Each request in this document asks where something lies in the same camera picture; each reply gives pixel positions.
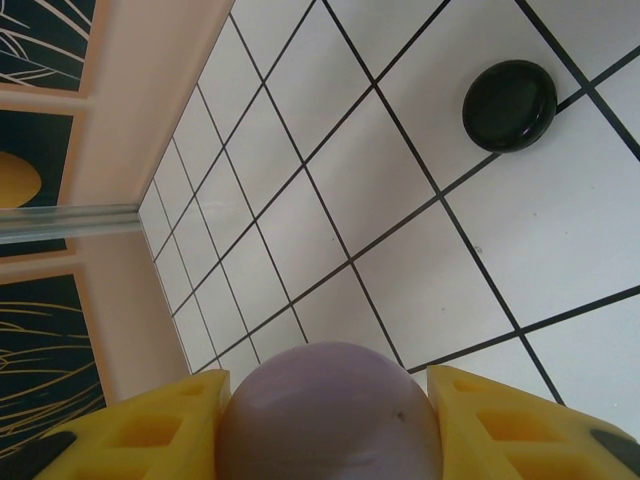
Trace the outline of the aluminium frame post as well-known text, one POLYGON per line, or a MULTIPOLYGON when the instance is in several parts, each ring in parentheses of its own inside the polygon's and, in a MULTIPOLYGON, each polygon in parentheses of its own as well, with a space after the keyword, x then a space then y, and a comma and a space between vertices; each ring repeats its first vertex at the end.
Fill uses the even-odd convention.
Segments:
POLYGON ((0 245, 142 229, 136 205, 0 209, 0 245))

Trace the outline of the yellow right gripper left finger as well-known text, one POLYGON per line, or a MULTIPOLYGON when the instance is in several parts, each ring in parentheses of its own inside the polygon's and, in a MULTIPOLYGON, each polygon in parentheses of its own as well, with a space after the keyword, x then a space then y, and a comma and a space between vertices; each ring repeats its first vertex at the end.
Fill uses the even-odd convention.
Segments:
POLYGON ((230 374, 213 369, 84 415, 4 460, 4 480, 216 480, 230 374))

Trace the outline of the purple earbud charging case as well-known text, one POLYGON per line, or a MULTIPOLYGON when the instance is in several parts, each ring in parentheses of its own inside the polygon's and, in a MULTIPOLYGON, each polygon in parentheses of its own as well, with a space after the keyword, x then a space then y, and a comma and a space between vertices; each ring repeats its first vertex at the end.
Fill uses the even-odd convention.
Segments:
POLYGON ((295 347, 232 394, 218 480, 443 480, 438 422, 398 364, 351 343, 295 347))

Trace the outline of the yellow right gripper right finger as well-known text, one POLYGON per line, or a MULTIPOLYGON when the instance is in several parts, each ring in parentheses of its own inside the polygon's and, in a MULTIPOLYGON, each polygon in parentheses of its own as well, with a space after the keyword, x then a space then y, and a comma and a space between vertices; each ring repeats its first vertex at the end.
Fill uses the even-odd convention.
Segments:
POLYGON ((427 388, 442 480, 640 480, 640 443, 608 422, 450 366, 427 388))

